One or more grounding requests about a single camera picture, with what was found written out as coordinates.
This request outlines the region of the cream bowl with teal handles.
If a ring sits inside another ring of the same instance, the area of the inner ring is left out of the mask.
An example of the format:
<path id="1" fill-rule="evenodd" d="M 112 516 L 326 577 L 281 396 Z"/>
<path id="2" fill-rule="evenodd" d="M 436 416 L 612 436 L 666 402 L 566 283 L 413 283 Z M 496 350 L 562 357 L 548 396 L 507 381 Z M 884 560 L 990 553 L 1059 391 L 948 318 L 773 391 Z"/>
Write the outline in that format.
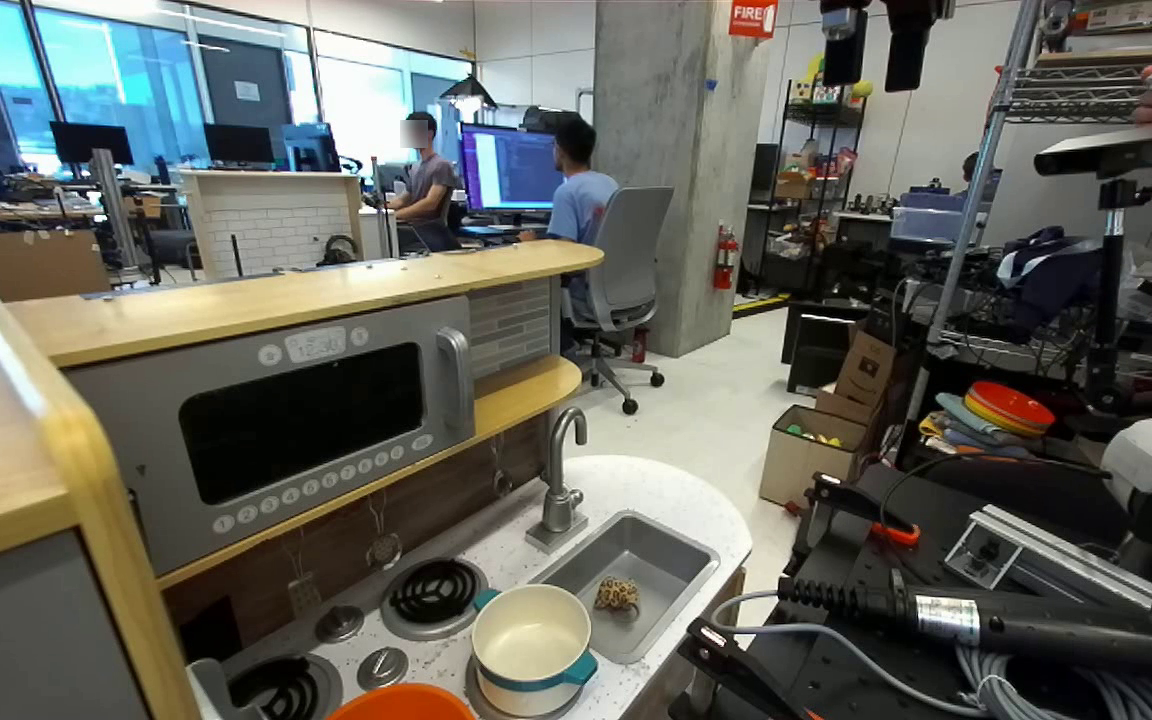
<path id="1" fill-rule="evenodd" d="M 556 585 L 486 592 L 467 645 L 482 698 L 520 720 L 566 712 L 600 672 L 594 617 Z"/>

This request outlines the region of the orange plastic bowl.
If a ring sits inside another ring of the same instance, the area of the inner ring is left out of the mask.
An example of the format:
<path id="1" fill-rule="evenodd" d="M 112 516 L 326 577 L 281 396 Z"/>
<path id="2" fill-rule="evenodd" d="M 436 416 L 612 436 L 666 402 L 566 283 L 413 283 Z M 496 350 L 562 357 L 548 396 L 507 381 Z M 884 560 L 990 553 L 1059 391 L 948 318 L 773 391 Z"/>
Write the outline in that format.
<path id="1" fill-rule="evenodd" d="M 340 706 L 334 720 L 475 720 L 475 712 L 436 684 L 389 684 Z"/>

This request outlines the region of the grey office chair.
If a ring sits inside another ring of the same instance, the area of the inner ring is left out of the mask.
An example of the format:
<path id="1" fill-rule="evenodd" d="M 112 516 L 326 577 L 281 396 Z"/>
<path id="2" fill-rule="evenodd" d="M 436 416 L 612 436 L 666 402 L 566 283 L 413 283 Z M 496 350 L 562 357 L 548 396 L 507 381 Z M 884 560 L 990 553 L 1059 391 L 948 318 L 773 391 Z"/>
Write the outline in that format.
<path id="1" fill-rule="evenodd" d="M 573 360 L 594 388 L 612 385 L 620 391 L 620 412 L 638 416 L 638 396 L 618 381 L 612 360 L 629 357 L 634 367 L 647 376 L 654 388 L 666 373 L 645 360 L 647 323 L 658 318 L 658 240 L 666 214 L 672 206 L 667 190 L 620 190 L 600 222 L 597 247 L 603 260 L 586 278 L 586 287 L 566 297 L 566 323 L 573 327 Z"/>

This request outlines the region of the wooden toy kitchen shelf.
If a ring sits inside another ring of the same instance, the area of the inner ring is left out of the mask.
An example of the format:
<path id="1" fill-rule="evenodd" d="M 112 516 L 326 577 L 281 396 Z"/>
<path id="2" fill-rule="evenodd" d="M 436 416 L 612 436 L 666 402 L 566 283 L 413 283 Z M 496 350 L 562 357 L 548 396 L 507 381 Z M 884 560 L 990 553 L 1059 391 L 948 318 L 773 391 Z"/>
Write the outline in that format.
<path id="1" fill-rule="evenodd" d="M 226 283 L 183 283 L 134 297 L 58 297 L 58 299 L 19 299 L 11 318 L 36 342 L 36 350 L 73 381 L 79 367 L 179 354 L 198 344 L 281 331 L 321 322 L 345 322 L 364 313 L 389 313 L 428 299 L 463 299 L 467 304 L 467 350 L 471 350 L 471 436 L 442 450 L 426 461 L 413 461 L 389 475 L 378 475 L 364 489 L 353 489 L 337 502 L 326 502 L 293 522 L 281 522 L 258 535 L 246 535 L 204 560 L 192 560 L 178 572 L 155 577 L 183 585 L 227 555 L 258 550 L 326 509 L 370 497 L 397 475 L 436 463 L 451 451 L 463 451 L 496 431 L 488 406 L 529 385 L 546 373 L 573 376 L 575 367 L 556 350 L 562 322 L 562 282 L 570 274 L 587 274 L 600 264 L 600 254 L 570 240 L 533 240 L 514 247 L 486 254 L 436 254 L 417 260 L 364 260 L 321 274 L 284 274 L 259 282 L 226 282 Z"/>

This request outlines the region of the person in blue shirt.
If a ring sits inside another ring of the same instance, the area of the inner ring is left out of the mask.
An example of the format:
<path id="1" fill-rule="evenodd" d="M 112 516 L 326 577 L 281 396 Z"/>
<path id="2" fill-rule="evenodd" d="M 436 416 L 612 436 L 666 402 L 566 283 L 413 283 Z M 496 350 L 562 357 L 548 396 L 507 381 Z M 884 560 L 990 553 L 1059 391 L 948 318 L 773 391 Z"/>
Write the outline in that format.
<path id="1" fill-rule="evenodd" d="M 562 169 L 562 185 L 551 193 L 548 232 L 556 240 L 594 244 L 600 232 L 600 216 L 620 185 L 607 173 L 594 169 L 597 129 L 575 114 L 556 114 L 548 119 L 551 162 Z"/>

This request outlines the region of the red fire extinguisher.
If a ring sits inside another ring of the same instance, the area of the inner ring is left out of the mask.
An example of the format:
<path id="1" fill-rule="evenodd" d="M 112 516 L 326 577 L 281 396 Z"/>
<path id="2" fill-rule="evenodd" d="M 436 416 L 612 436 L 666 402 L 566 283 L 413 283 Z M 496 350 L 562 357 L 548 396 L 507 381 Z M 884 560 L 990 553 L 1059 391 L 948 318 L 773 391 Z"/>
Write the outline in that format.
<path id="1" fill-rule="evenodd" d="M 739 240 L 727 226 L 716 229 L 716 254 L 712 254 L 712 287 L 727 291 L 738 287 L 739 274 Z"/>

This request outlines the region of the person in grey shirt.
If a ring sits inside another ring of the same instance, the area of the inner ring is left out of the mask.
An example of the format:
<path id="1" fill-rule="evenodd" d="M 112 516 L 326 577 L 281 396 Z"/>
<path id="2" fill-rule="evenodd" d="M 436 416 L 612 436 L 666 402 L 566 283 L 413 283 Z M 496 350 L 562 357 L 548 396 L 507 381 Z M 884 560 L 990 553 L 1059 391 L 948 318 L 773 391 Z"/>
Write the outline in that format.
<path id="1" fill-rule="evenodd" d="M 448 244 L 448 206 L 455 193 L 455 169 L 436 151 L 436 117 L 408 114 L 403 117 L 408 144 L 417 165 L 403 190 L 389 200 L 399 247 L 432 254 Z"/>

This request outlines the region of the metal sink basin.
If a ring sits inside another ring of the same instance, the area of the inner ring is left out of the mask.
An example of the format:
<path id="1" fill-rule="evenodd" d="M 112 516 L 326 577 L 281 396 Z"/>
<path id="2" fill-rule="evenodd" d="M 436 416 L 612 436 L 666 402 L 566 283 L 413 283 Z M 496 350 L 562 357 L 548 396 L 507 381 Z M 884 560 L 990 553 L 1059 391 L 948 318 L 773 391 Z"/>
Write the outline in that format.
<path id="1" fill-rule="evenodd" d="M 638 665 L 647 658 L 666 623 L 716 569 L 716 553 L 647 522 L 620 512 L 586 535 L 573 553 L 541 572 L 541 585 L 570 588 L 594 617 L 594 650 L 603 659 Z M 597 607 L 597 585 L 603 577 L 634 582 L 639 588 L 638 617 L 612 617 Z"/>

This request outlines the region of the cardboard box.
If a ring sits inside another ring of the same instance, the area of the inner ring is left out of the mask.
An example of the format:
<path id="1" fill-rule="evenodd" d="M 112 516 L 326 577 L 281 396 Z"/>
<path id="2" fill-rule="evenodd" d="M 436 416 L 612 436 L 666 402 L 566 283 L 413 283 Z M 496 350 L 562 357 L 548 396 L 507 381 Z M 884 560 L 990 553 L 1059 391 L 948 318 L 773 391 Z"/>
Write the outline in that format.
<path id="1" fill-rule="evenodd" d="M 799 503 L 817 475 L 850 482 L 867 450 L 867 426 L 795 406 L 769 431 L 762 497 Z"/>

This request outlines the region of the leopard print toy in sink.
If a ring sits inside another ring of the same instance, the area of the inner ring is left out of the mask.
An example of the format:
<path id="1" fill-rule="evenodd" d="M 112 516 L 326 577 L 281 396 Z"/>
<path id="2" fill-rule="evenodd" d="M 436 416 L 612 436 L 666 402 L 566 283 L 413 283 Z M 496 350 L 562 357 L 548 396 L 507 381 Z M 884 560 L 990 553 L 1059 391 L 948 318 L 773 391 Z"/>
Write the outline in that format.
<path id="1" fill-rule="evenodd" d="M 638 617 L 639 611 L 639 588 L 634 582 L 603 577 L 597 585 L 597 607 L 612 611 L 612 617 Z"/>

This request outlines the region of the black stove burner coil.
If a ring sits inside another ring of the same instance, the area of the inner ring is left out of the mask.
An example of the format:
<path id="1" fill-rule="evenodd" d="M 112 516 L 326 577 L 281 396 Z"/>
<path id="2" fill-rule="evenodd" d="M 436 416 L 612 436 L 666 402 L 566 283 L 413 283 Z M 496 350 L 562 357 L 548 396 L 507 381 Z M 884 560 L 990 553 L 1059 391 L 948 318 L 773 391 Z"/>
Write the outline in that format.
<path id="1" fill-rule="evenodd" d="M 463 560 L 419 560 L 399 572 L 382 605 L 386 623 L 403 641 L 436 641 L 475 619 L 488 582 Z"/>

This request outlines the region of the silver stove knob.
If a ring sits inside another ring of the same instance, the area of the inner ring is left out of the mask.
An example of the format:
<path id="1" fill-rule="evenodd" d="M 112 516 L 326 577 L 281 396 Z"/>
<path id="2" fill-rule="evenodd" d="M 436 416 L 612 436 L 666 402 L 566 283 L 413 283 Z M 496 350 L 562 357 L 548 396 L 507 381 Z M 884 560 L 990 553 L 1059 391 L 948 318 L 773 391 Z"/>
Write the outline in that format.
<path id="1" fill-rule="evenodd" d="M 408 658 L 403 658 L 399 650 L 378 650 L 378 654 L 370 654 L 370 658 L 361 659 L 361 668 L 357 668 L 357 684 L 361 684 L 364 694 L 386 689 L 386 684 L 397 684 L 397 679 L 403 679 L 403 678 L 408 678 Z"/>

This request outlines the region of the toy microwave oven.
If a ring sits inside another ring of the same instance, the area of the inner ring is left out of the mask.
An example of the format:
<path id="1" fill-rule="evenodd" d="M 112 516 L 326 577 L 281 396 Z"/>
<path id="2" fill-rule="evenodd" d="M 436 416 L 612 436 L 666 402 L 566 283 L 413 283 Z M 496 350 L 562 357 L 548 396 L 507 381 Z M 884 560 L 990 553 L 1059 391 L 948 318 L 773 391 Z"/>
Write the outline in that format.
<path id="1" fill-rule="evenodd" d="M 160 572 L 471 436 L 467 304 L 258 331 L 73 373 Z"/>

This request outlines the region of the stack of coloured plates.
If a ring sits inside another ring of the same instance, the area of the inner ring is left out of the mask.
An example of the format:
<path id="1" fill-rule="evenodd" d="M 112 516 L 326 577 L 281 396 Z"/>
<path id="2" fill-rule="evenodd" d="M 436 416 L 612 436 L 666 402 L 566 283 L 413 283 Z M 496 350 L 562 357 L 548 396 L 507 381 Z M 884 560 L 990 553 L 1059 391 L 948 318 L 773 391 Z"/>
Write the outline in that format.
<path id="1" fill-rule="evenodd" d="M 969 391 L 940 391 L 938 406 L 983 436 L 1043 441 L 1056 412 L 1000 381 L 975 381 Z"/>

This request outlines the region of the orange-handled clamp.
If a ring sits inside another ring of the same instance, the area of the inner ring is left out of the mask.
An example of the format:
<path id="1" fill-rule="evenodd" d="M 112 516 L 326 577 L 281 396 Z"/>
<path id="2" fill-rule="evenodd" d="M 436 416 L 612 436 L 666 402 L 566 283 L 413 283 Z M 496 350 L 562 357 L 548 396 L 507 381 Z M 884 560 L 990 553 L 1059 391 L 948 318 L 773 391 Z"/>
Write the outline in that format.
<path id="1" fill-rule="evenodd" d="M 837 475 L 817 475 L 813 482 L 813 509 L 824 522 L 852 516 L 864 525 L 864 535 L 881 550 L 914 553 L 925 541 L 925 528 L 905 522 L 902 512 L 884 509 L 867 491 L 837 482 Z"/>

